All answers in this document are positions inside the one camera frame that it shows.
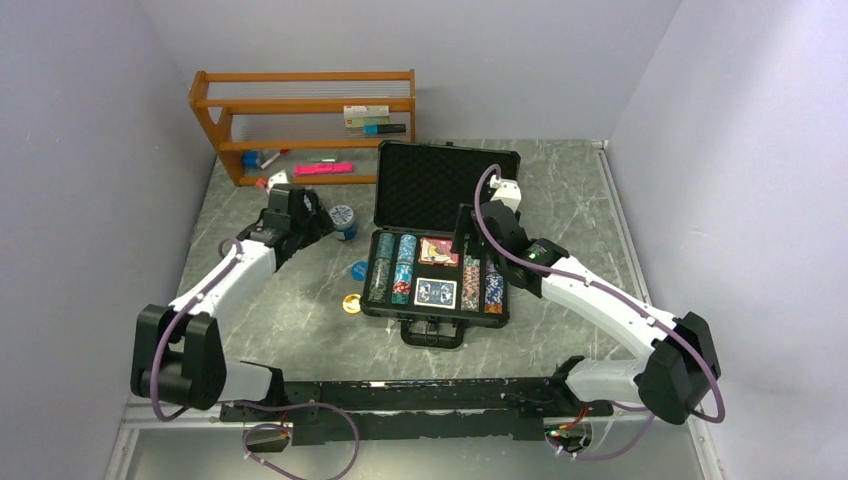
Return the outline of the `blue round dealer chip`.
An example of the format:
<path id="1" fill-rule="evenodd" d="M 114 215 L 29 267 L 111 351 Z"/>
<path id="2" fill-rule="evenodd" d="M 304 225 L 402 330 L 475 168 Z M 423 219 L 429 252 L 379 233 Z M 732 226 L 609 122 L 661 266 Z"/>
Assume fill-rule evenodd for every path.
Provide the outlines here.
<path id="1" fill-rule="evenodd" d="M 355 262 L 350 269 L 351 277 L 356 281 L 364 281 L 368 272 L 368 265 L 365 261 Z"/>

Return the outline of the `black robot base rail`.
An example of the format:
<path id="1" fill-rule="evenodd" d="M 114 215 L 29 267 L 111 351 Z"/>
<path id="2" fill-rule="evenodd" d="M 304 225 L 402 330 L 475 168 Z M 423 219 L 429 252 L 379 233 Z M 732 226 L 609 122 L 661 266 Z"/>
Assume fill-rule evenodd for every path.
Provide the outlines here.
<path id="1" fill-rule="evenodd" d="M 579 415 L 609 417 L 607 401 L 581 402 L 546 377 L 396 381 L 290 381 L 283 405 L 291 413 L 227 405 L 225 423 L 285 421 L 297 446 L 350 440 L 331 406 L 344 410 L 363 440 L 507 436 L 540 441 L 556 424 Z"/>

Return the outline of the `yellow dealer button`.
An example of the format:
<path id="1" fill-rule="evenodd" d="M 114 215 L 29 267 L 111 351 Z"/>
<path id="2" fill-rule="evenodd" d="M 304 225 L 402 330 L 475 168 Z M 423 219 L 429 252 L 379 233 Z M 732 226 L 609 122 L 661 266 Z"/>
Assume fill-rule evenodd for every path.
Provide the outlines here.
<path id="1" fill-rule="evenodd" d="M 345 313 L 355 315 L 361 312 L 361 296 L 356 293 L 348 294 L 342 300 L 342 309 Z"/>

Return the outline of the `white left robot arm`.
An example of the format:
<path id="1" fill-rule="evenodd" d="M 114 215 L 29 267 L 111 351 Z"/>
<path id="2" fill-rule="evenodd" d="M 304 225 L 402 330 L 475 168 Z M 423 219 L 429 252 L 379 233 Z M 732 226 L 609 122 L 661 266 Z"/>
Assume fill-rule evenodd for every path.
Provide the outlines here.
<path id="1" fill-rule="evenodd" d="M 277 418 L 289 403 L 282 370 L 228 360 L 222 336 L 240 306 L 285 262 L 334 230 L 313 189 L 273 186 L 257 220 L 219 243 L 220 262 L 197 285 L 167 305 L 141 310 L 131 392 L 149 399 L 163 422 L 229 402 L 261 420 Z"/>

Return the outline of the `blue playing card deck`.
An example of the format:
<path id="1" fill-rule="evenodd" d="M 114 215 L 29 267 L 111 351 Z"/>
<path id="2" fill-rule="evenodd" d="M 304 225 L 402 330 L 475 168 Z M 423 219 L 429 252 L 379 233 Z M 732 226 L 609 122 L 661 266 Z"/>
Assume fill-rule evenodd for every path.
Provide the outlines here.
<path id="1" fill-rule="evenodd" d="M 456 308 L 457 282 L 452 280 L 418 278 L 413 304 L 453 310 Z"/>

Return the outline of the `pink white chip stack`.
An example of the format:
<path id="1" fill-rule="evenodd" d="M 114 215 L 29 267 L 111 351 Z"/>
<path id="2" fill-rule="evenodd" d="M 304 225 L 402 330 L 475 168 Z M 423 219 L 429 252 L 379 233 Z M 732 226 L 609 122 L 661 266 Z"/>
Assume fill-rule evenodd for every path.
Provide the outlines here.
<path id="1" fill-rule="evenodd" d="M 462 275 L 461 310 L 477 312 L 480 302 L 480 262 L 470 257 L 464 261 Z"/>

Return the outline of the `teal green poker chip stack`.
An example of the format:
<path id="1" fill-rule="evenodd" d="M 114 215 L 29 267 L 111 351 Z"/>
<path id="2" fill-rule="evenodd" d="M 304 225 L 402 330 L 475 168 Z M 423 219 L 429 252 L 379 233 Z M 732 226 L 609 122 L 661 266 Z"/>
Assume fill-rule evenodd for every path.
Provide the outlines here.
<path id="1" fill-rule="evenodd" d="M 383 232 L 379 235 L 376 247 L 376 259 L 391 260 L 395 247 L 395 235 Z"/>

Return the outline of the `red playing card deck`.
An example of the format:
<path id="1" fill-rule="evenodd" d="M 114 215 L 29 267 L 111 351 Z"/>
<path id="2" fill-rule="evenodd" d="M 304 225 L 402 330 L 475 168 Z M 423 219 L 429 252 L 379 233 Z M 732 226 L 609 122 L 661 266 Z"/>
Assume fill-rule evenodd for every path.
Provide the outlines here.
<path id="1" fill-rule="evenodd" d="M 423 237 L 420 240 L 418 261 L 425 265 L 457 267 L 459 255 L 452 251 L 450 239 Z"/>

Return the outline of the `light blue poker chip stack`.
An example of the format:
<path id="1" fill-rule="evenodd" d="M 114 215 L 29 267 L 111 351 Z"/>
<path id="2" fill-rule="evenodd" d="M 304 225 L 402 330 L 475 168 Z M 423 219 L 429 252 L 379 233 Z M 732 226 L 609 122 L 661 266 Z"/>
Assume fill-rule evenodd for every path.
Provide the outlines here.
<path id="1" fill-rule="evenodd" d="M 417 237 L 412 234 L 403 234 L 399 239 L 397 262 L 399 264 L 413 264 L 417 247 Z"/>

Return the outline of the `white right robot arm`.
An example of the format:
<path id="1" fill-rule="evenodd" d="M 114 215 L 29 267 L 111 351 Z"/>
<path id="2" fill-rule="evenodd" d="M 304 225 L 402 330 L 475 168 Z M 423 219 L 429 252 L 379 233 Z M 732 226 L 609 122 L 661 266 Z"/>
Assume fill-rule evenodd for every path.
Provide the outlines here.
<path id="1" fill-rule="evenodd" d="M 549 390 L 556 411 L 572 415 L 586 403 L 605 401 L 641 407 L 673 425 L 690 417 L 724 420 L 717 384 L 721 367 L 704 318 L 694 312 L 677 316 L 635 298 L 565 248 L 529 238 L 519 218 L 501 201 L 463 204 L 454 241 L 492 265 L 508 285 L 577 313 L 633 356 L 630 361 L 569 359 Z"/>

